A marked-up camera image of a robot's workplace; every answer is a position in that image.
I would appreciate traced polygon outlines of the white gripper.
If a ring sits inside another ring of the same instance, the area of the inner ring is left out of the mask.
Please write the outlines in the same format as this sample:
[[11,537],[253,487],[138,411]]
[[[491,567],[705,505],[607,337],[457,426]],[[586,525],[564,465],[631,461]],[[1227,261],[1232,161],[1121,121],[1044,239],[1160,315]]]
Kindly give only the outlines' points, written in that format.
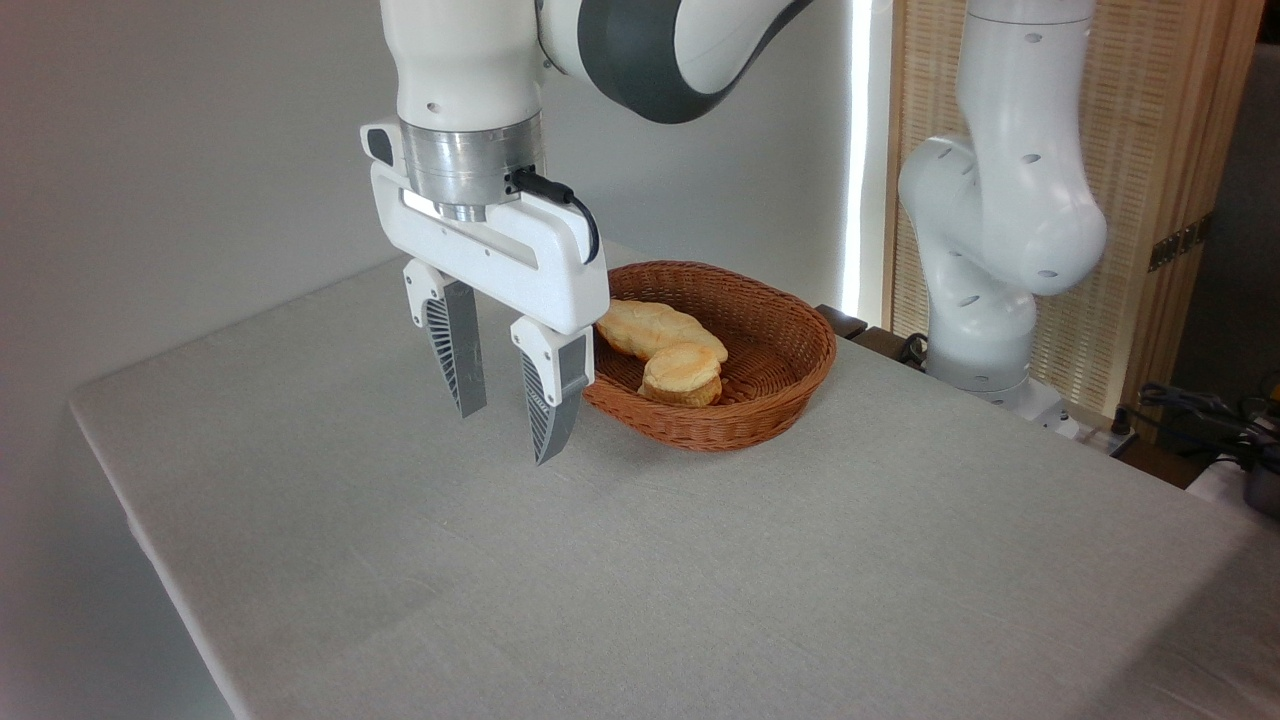
[[593,247],[580,211],[532,193],[490,205],[481,222],[443,217],[411,190],[401,140],[396,124],[361,128],[381,228],[415,258],[403,269],[411,319],[428,332],[454,405],[468,416],[486,405],[474,290],[527,315],[512,324],[511,338],[521,352],[535,462],[543,465],[567,445],[582,392],[595,380],[586,327],[611,302],[605,255]]

